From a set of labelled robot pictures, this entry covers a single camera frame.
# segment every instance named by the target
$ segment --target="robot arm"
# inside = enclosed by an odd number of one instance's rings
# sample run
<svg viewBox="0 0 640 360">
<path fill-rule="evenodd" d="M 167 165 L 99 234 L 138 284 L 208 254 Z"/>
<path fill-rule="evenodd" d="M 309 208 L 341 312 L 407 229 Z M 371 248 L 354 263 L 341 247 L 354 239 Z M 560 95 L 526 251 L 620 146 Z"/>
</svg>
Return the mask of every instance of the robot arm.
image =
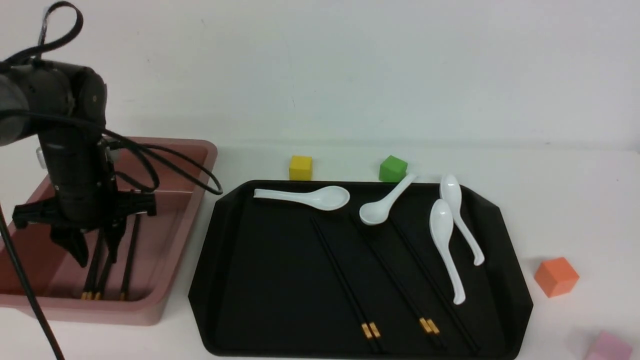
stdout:
<svg viewBox="0 0 640 360">
<path fill-rule="evenodd" d="M 86 266 L 84 233 L 102 229 L 111 259 L 116 260 L 126 218 L 134 213 L 155 215 L 152 193 L 119 192 L 105 127 L 107 88 L 88 67 L 29 59 L 0 70 L 0 111 L 73 117 L 99 127 L 76 126 L 10 116 L 0 119 L 0 146 L 37 135 L 55 196 L 17 206 L 16 228 L 29 223 L 51 225 L 51 240 Z"/>
</svg>

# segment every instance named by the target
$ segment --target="white spoon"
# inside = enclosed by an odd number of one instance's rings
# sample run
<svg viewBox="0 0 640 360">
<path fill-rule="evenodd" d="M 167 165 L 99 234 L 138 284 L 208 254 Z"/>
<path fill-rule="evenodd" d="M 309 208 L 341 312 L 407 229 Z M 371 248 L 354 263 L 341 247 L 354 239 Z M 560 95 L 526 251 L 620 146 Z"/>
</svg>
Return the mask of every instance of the white spoon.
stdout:
<svg viewBox="0 0 640 360">
<path fill-rule="evenodd" d="M 456 264 L 453 262 L 451 252 L 449 251 L 449 241 L 453 233 L 453 216 L 451 215 L 451 208 L 449 208 L 446 201 L 438 199 L 433 204 L 429 216 L 429 230 L 431 231 L 433 242 L 436 244 L 436 248 L 438 248 L 440 257 L 447 267 L 447 272 L 453 285 L 453 303 L 460 305 L 465 301 L 467 296 L 465 295 L 465 288 L 462 286 L 460 275 L 458 275 Z"/>
<path fill-rule="evenodd" d="M 323 211 L 337 210 L 345 206 L 351 194 L 339 186 L 327 186 L 310 193 L 279 192 L 276 190 L 255 189 L 256 199 L 273 199 L 298 202 Z"/>
<path fill-rule="evenodd" d="M 449 204 L 449 207 L 451 207 L 453 221 L 456 223 L 456 226 L 458 226 L 458 229 L 460 229 L 460 232 L 465 237 L 471 251 L 474 253 L 474 265 L 482 265 L 482 263 L 484 263 L 484 254 L 482 253 L 482 249 L 480 249 L 476 238 L 471 231 L 469 231 L 469 228 L 460 215 L 460 207 L 462 206 L 462 189 L 460 188 L 460 184 L 458 184 L 458 180 L 455 176 L 445 175 L 442 177 L 442 181 L 440 182 L 440 197 Z"/>
<path fill-rule="evenodd" d="M 382 224 L 389 217 L 389 211 L 398 197 L 411 185 L 418 175 L 407 174 L 402 181 L 382 200 L 369 202 L 360 208 L 360 219 L 367 225 Z"/>
</svg>

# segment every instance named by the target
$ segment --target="white table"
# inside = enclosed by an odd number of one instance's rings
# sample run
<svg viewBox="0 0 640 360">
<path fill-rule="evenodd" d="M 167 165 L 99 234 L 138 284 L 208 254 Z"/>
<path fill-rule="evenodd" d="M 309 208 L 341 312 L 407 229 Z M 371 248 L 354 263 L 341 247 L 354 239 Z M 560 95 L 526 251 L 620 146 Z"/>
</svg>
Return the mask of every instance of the white table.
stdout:
<svg viewBox="0 0 640 360">
<path fill-rule="evenodd" d="M 33 151 L 12 145 L 11 153 Z M 286 179 L 292 154 L 314 157 L 314 179 L 375 181 L 377 166 L 394 154 L 421 182 L 452 172 L 500 206 L 534 309 L 518 359 L 582 359 L 598 331 L 620 335 L 640 359 L 640 155 L 559 149 L 421 147 L 399 144 L 253 143 L 221 145 L 214 168 L 225 190 L 251 179 Z M 23 202 L 44 173 L 35 159 L 1 176 L 5 213 Z M 67 359 L 213 359 L 201 344 L 187 293 L 215 197 L 206 195 L 164 317 L 152 327 L 53 322 Z M 568 295 L 548 299 L 533 280 L 542 259 L 565 256 L 581 278 Z M 36 321 L 0 309 L 0 356 L 52 359 Z"/>
</svg>

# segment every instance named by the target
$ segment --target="wooden block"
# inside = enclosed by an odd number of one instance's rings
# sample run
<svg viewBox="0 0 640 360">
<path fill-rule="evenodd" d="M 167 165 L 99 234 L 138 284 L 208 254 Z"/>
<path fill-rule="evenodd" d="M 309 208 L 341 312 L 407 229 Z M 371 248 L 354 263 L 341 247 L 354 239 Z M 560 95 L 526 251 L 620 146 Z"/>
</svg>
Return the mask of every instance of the wooden block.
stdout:
<svg viewBox="0 0 640 360">
<path fill-rule="evenodd" d="M 291 157 L 289 164 L 289 180 L 309 181 L 313 176 L 313 159 L 310 156 Z"/>
<path fill-rule="evenodd" d="M 406 176 L 407 163 L 395 156 L 389 156 L 380 164 L 378 179 L 384 183 L 399 183 Z"/>
<path fill-rule="evenodd" d="M 548 297 L 571 292 L 580 276 L 565 258 L 543 261 L 535 279 Z"/>
<path fill-rule="evenodd" d="M 629 360 L 633 348 L 617 336 L 602 331 L 591 344 L 585 360 Z"/>
</svg>

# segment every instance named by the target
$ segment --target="black chopstick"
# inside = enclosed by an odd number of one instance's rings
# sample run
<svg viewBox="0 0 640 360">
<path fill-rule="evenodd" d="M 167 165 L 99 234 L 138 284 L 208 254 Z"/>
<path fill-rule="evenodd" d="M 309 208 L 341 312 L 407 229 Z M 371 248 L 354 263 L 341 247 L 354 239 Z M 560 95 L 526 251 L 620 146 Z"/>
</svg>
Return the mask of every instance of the black chopstick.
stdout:
<svg viewBox="0 0 640 360">
<path fill-rule="evenodd" d="M 129 242 L 129 253 L 127 254 L 127 264 L 124 268 L 122 276 L 122 286 L 120 287 L 120 301 L 127 301 L 129 297 L 129 282 L 131 281 L 131 269 L 133 267 L 133 258 L 136 252 L 136 244 L 138 242 L 138 233 L 140 232 L 140 214 L 136 214 L 133 222 L 133 231 L 131 233 L 131 242 Z"/>
<path fill-rule="evenodd" d="M 393 227 L 396 229 L 396 232 L 398 233 L 398 235 L 400 235 L 400 239 L 402 239 L 402 241 L 404 242 L 405 247 L 409 250 L 409 252 L 413 256 L 413 260 L 418 264 L 418 267 L 420 268 L 423 276 L 427 279 L 427 281 L 429 282 L 429 285 L 431 285 L 431 287 L 435 290 L 436 295 L 438 295 L 438 298 L 440 299 L 444 308 L 446 308 L 447 312 L 449 313 L 449 316 L 455 323 L 456 327 L 460 330 L 460 332 L 462 332 L 462 336 L 467 341 L 467 344 L 469 345 L 471 351 L 477 353 L 478 350 L 480 349 L 480 346 L 475 341 L 473 336 L 471 336 L 469 329 L 465 327 L 465 324 L 462 322 L 462 320 L 458 316 L 458 313 L 454 310 L 453 306 L 451 305 L 451 301 L 447 300 L 447 298 L 444 295 L 444 292 L 442 291 L 438 283 L 434 280 L 433 276 L 431 275 L 429 268 L 424 263 L 422 258 L 418 255 L 416 248 L 413 246 L 409 238 L 407 238 L 406 234 L 404 233 L 400 225 L 393 218 L 390 218 L 390 221 Z"/>
<path fill-rule="evenodd" d="M 350 216 L 350 219 L 353 222 L 353 225 L 356 227 L 356 229 L 360 233 L 360 236 L 363 238 L 364 242 L 367 244 L 367 246 L 369 246 L 369 248 L 375 255 L 376 259 L 378 260 L 378 263 L 385 269 L 385 272 L 387 273 L 389 279 L 391 280 L 392 283 L 394 283 L 394 286 L 396 287 L 396 289 L 404 299 L 404 302 L 407 304 L 409 309 L 411 309 L 414 315 L 418 318 L 418 323 L 420 324 L 420 327 L 422 327 L 424 332 L 427 334 L 428 338 L 439 349 L 445 349 L 446 345 L 440 338 L 440 329 L 438 329 L 438 327 L 435 325 L 432 319 L 422 314 L 422 311 L 420 310 L 418 305 L 415 303 L 409 291 L 407 291 L 407 289 L 404 287 L 404 285 L 398 278 L 397 274 L 394 272 L 393 268 L 387 263 L 382 253 L 378 250 L 377 243 L 375 241 L 372 241 L 369 238 L 369 236 L 365 234 L 362 227 L 366 225 L 361 223 L 360 218 L 356 217 L 353 214 Z"/>
<path fill-rule="evenodd" d="M 111 254 L 107 254 L 107 258 L 104 260 L 104 266 L 102 267 L 102 275 L 100 275 L 100 281 L 98 281 L 95 297 L 93 298 L 94 300 L 102 300 L 102 297 L 104 296 L 104 290 L 107 287 L 107 280 L 109 279 L 111 265 L 113 265 Z"/>
<path fill-rule="evenodd" d="M 84 281 L 84 288 L 82 292 L 81 300 L 91 300 L 93 298 L 93 288 L 95 287 L 95 281 L 98 276 L 98 266 L 100 266 L 100 257 L 102 256 L 104 235 L 102 230 L 98 231 L 98 238 L 95 241 L 95 249 L 93 250 L 93 256 L 91 258 L 91 265 L 89 265 L 89 271 L 86 273 L 86 280 Z"/>
<path fill-rule="evenodd" d="M 370 319 L 367 319 L 367 317 L 365 316 L 365 313 L 362 310 L 362 306 L 360 305 L 358 299 L 356 298 L 353 288 L 351 287 L 351 285 L 349 285 L 349 282 L 347 281 L 347 278 L 344 275 L 344 272 L 342 271 L 340 264 L 338 264 L 338 261 L 335 257 L 335 254 L 333 253 L 331 245 L 324 237 L 324 234 L 322 232 L 322 229 L 320 228 L 320 225 L 317 223 L 314 217 L 311 217 L 310 220 L 311 220 L 311 224 L 314 226 L 314 230 L 316 231 L 317 237 L 320 240 L 320 243 L 322 244 L 324 251 L 326 252 L 327 257 L 329 258 L 329 262 L 333 267 L 333 271 L 335 272 L 336 276 L 340 281 L 342 290 L 344 291 L 344 294 L 349 299 L 349 305 L 351 306 L 351 309 L 354 312 L 355 316 L 358 318 L 358 322 L 360 323 L 360 327 L 362 328 L 362 331 L 364 331 L 365 337 L 367 338 L 367 340 L 372 340 L 372 341 L 368 341 L 369 345 L 371 346 L 371 350 L 377 353 L 384 353 L 385 351 L 380 341 L 381 334 L 380 334 L 380 331 L 378 330 L 378 327 L 374 322 L 370 322 L 369 321 Z"/>
</svg>

